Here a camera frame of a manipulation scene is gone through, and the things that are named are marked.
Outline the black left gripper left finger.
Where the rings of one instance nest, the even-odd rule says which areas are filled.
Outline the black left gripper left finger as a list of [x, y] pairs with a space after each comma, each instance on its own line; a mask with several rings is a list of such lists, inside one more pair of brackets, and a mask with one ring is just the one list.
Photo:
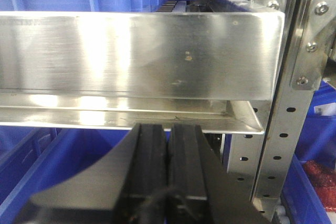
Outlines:
[[33, 195], [30, 223], [163, 223], [163, 204], [148, 204], [165, 187], [165, 135], [160, 125], [135, 126], [99, 161]]

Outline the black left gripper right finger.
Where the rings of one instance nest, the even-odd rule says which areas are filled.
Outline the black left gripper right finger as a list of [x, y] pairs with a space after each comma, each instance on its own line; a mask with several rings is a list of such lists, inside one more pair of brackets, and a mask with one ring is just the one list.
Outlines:
[[245, 198], [198, 125], [175, 124], [169, 139], [168, 223], [269, 223]]

